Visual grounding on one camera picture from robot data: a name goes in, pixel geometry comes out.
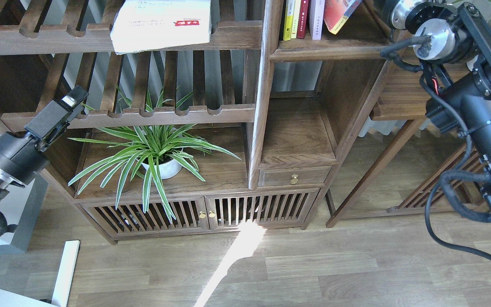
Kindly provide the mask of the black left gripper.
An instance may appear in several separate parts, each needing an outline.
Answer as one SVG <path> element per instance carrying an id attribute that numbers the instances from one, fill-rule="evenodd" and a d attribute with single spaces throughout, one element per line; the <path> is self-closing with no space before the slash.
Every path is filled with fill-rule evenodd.
<path id="1" fill-rule="evenodd" d="M 22 137 L 6 132 L 0 136 L 0 179 L 24 187 L 48 165 L 43 155 L 67 129 L 87 99 L 88 91 L 76 86 L 60 101 L 51 101 L 29 124 Z"/>

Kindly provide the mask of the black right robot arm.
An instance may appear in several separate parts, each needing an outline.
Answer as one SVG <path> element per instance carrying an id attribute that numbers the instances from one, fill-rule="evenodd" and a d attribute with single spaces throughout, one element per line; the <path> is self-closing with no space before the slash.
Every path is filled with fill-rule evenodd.
<path id="1" fill-rule="evenodd" d="M 400 68 L 422 72 L 430 95 L 426 116 L 442 132 L 457 129 L 466 152 L 444 171 L 425 205 L 425 225 L 440 245 L 491 261 L 491 254 L 439 239 L 430 223 L 434 194 L 471 221 L 491 223 L 491 29 L 471 3 L 452 6 L 434 0 L 376 0 L 375 11 L 393 30 L 412 37 L 382 49 Z"/>

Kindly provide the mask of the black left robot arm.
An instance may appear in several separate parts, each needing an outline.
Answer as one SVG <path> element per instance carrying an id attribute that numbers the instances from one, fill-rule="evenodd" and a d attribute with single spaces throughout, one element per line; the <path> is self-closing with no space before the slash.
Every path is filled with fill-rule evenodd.
<path id="1" fill-rule="evenodd" d="M 9 194 L 8 186 L 24 188 L 48 165 L 44 152 L 83 110 L 88 92 L 80 86 L 58 101 L 51 101 L 25 126 L 19 136 L 5 132 L 0 136 L 0 201 Z M 0 211 L 0 237 L 15 232 Z"/>

